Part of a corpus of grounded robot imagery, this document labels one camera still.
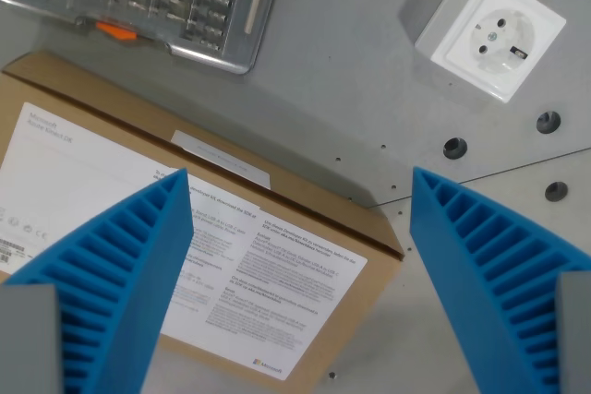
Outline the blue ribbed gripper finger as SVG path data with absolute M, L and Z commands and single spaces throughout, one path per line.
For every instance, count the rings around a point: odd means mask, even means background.
M 589 255 L 419 167 L 410 233 L 479 391 L 559 392 L 557 279 L 588 271 Z
M 171 173 L 11 274 L 52 286 L 65 393 L 138 393 L 193 236 L 188 174 Z

